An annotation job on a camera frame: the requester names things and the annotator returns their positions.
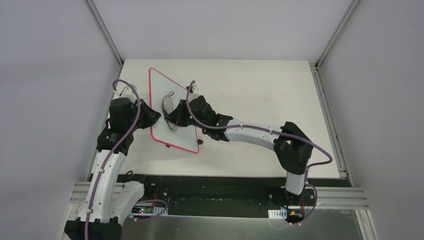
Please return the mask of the aluminium frame rail front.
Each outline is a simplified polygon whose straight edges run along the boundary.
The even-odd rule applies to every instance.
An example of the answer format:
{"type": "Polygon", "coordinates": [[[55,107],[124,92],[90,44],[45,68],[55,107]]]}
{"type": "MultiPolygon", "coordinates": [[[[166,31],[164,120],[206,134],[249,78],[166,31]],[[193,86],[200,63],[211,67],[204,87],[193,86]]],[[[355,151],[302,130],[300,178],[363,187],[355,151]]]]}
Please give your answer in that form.
{"type": "MultiPolygon", "coordinates": [[[[74,186],[70,203],[85,202],[90,183],[77,182],[74,186]]],[[[316,187],[318,209],[369,210],[369,204],[362,188],[357,187],[316,187]]]]}

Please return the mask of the pink-framed whiteboard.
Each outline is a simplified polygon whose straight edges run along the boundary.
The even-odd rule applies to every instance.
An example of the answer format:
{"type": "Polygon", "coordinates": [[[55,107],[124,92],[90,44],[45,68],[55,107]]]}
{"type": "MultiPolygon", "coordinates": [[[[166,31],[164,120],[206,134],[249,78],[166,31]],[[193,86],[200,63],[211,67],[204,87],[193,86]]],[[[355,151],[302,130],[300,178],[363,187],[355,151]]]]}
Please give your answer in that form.
{"type": "Polygon", "coordinates": [[[187,89],[153,67],[148,70],[148,84],[149,106],[151,109],[161,113],[159,120],[150,127],[152,139],[170,147],[198,154],[197,129],[191,125],[173,131],[165,120],[165,114],[163,113],[163,98],[169,93],[173,93],[170,98],[175,109],[179,101],[185,98],[187,89]]]}

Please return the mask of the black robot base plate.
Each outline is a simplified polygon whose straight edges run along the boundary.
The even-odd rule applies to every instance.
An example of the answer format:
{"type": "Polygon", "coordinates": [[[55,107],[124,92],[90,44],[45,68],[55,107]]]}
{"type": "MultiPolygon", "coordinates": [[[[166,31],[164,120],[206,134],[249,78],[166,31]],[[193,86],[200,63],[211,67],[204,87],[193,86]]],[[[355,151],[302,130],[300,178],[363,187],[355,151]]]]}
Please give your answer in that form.
{"type": "Polygon", "coordinates": [[[119,174],[119,184],[130,181],[144,184],[142,200],[167,202],[172,216],[268,218],[269,210],[307,209],[316,196],[305,188],[300,196],[285,189],[284,177],[206,177],[119,174]]]}

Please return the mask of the right controller board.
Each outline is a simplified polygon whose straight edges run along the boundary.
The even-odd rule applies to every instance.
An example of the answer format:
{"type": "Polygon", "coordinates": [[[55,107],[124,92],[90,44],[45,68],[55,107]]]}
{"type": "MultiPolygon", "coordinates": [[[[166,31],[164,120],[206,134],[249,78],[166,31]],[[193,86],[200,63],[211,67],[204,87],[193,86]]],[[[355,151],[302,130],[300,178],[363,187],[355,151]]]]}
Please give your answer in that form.
{"type": "Polygon", "coordinates": [[[285,220],[289,224],[296,224],[303,221],[306,217],[305,208],[303,206],[279,206],[275,209],[267,211],[269,219],[285,220]]]}

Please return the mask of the left controller board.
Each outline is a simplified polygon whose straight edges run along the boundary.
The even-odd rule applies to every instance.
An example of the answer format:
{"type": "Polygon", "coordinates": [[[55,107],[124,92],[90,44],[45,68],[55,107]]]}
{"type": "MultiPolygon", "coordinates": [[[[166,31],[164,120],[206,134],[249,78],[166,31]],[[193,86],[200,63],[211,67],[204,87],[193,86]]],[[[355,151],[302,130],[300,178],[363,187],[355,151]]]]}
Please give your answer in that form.
{"type": "Polygon", "coordinates": [[[167,216],[169,209],[160,202],[136,203],[129,214],[136,222],[149,221],[152,218],[167,216]]]}

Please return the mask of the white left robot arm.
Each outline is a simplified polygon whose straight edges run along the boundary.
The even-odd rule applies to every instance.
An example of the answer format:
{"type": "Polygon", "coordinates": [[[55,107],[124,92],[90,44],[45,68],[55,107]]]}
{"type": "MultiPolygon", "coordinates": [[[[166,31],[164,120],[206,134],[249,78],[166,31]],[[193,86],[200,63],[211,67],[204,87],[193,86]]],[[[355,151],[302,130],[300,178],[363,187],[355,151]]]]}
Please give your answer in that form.
{"type": "Polygon", "coordinates": [[[117,198],[114,191],[126,160],[134,132],[153,126],[161,114],[142,99],[119,97],[109,106],[109,117],[97,137],[94,172],[84,200],[74,220],[68,220],[64,233],[71,240],[119,240],[123,223],[135,203],[147,202],[153,189],[139,181],[124,184],[117,198]]]}

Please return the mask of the grey eraser cloth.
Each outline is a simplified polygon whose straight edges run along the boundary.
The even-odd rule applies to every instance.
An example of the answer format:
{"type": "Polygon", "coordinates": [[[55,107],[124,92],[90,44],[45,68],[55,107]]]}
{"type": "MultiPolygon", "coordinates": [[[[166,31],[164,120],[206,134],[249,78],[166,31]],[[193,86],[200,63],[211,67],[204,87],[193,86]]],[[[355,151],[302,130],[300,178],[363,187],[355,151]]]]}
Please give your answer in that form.
{"type": "Polygon", "coordinates": [[[174,102],[172,99],[172,96],[175,94],[174,91],[170,91],[168,94],[166,94],[163,98],[162,98],[162,112],[163,112],[163,116],[164,119],[168,125],[168,127],[173,131],[176,132],[178,130],[178,126],[175,125],[174,123],[170,122],[167,117],[169,116],[169,114],[174,110],[174,102]]]}

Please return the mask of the aluminium frame post left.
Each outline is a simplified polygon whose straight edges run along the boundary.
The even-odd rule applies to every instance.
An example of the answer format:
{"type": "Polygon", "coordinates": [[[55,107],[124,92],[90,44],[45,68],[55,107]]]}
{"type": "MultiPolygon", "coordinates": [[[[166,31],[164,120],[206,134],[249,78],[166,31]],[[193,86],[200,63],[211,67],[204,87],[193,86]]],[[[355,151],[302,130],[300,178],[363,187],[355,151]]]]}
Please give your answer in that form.
{"type": "Polygon", "coordinates": [[[90,12],[90,14],[93,17],[93,20],[100,32],[100,34],[102,35],[107,47],[109,48],[113,58],[115,59],[117,65],[119,66],[120,69],[123,68],[124,65],[124,59],[121,56],[113,38],[112,35],[110,34],[102,16],[100,11],[98,10],[95,1],[94,0],[84,0],[88,11],[90,12]]]}

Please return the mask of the aluminium frame post right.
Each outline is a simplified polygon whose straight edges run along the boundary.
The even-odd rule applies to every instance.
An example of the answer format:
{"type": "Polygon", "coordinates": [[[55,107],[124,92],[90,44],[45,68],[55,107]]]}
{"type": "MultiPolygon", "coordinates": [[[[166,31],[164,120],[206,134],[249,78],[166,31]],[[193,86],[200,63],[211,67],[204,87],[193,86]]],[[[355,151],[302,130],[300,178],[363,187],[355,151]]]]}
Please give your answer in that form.
{"type": "Polygon", "coordinates": [[[341,37],[344,29],[348,25],[348,22],[350,21],[352,16],[355,14],[355,12],[356,12],[358,6],[361,4],[361,2],[362,2],[361,0],[351,0],[350,1],[345,13],[343,14],[341,20],[337,24],[333,34],[331,35],[328,43],[325,46],[324,50],[322,51],[322,53],[319,56],[316,63],[314,64],[314,67],[317,71],[322,67],[322,65],[324,64],[324,62],[326,61],[326,59],[330,55],[331,50],[336,45],[338,39],[341,37]]]}

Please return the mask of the aluminium frame post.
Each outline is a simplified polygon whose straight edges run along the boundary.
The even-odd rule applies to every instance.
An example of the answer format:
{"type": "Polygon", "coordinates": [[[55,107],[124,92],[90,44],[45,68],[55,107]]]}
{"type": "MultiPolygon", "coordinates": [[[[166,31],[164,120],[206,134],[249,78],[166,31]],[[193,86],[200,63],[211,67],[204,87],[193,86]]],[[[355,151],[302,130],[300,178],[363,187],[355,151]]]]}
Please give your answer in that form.
{"type": "Polygon", "coordinates": [[[361,4],[361,2],[362,2],[361,0],[351,0],[350,1],[345,13],[343,14],[341,20],[337,24],[333,34],[331,35],[328,43],[325,46],[324,50],[322,51],[322,53],[319,56],[316,63],[314,64],[314,67],[317,71],[322,67],[322,65],[324,64],[324,62],[326,61],[326,59],[330,55],[331,50],[336,45],[338,39],[341,37],[344,29],[348,25],[348,22],[350,21],[352,16],[355,14],[355,12],[356,12],[358,6],[361,4]]]}
{"type": "Polygon", "coordinates": [[[112,35],[110,34],[102,16],[100,11],[98,10],[95,1],[94,0],[84,0],[88,11],[90,12],[90,14],[93,17],[93,20],[100,32],[100,34],[102,35],[107,47],[109,48],[113,58],[115,59],[117,65],[119,66],[120,69],[123,68],[124,65],[124,59],[121,56],[113,38],[112,35]]]}

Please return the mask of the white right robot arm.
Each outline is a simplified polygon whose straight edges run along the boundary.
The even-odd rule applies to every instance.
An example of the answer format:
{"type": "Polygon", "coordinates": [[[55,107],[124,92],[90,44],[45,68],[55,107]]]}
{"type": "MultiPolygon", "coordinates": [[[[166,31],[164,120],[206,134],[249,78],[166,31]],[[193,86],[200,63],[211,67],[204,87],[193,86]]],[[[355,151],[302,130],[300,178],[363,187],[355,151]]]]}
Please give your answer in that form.
{"type": "Polygon", "coordinates": [[[281,127],[244,124],[232,116],[216,113],[202,95],[189,103],[181,99],[178,105],[174,105],[168,94],[162,99],[162,110],[165,121],[173,131],[195,126],[215,141],[243,142],[273,151],[286,170],[284,200],[290,205],[303,200],[306,167],[313,146],[293,122],[287,121],[281,127]]]}

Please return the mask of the controller board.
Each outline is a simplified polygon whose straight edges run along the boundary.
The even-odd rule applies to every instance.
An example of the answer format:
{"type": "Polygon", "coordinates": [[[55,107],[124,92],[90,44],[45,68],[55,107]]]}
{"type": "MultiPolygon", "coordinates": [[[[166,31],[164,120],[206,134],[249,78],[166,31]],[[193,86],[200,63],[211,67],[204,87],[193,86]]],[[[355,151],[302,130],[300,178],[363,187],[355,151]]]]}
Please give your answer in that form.
{"type": "Polygon", "coordinates": [[[169,209],[160,202],[136,203],[129,214],[136,222],[149,221],[152,218],[167,216],[169,209]]]}
{"type": "Polygon", "coordinates": [[[296,224],[303,221],[306,217],[305,208],[303,206],[279,206],[275,209],[267,211],[269,219],[285,220],[289,224],[296,224]]]}

